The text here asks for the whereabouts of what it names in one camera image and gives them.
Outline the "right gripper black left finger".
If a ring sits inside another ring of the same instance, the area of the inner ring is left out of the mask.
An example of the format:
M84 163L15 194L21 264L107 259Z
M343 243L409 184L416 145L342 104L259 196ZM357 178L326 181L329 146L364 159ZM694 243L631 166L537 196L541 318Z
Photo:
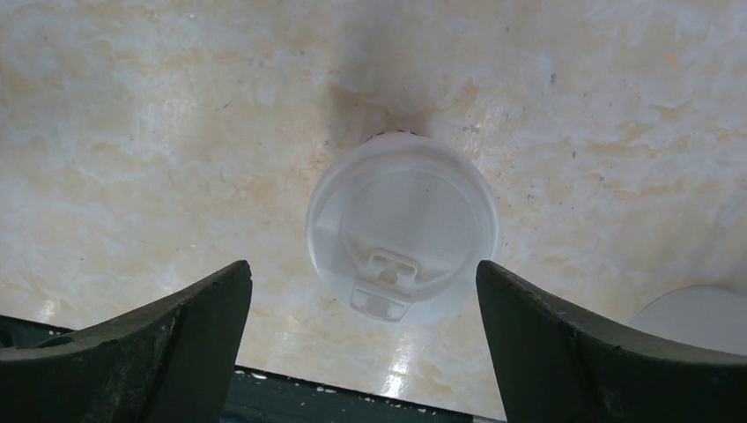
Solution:
M2 421L219 421L252 286L241 260L81 330L3 316Z

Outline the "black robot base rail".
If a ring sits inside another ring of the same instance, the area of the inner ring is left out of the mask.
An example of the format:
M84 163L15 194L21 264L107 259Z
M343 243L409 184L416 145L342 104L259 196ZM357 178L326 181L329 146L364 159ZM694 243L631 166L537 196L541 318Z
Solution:
M488 422L429 405L236 365L222 422Z

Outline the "white plastic cup lid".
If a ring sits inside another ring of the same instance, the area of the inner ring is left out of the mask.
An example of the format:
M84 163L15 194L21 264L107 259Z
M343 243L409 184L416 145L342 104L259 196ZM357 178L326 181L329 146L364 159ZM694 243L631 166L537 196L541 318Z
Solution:
M499 203L458 151L409 131L370 137L334 162L307 208L309 255L351 311L389 324L436 323L474 294L499 253Z

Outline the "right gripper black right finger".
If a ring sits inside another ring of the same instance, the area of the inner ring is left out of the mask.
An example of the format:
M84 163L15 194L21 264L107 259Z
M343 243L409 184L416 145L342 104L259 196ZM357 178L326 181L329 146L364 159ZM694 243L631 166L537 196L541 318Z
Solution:
M476 284L508 421L745 421L743 355L635 330L489 260Z

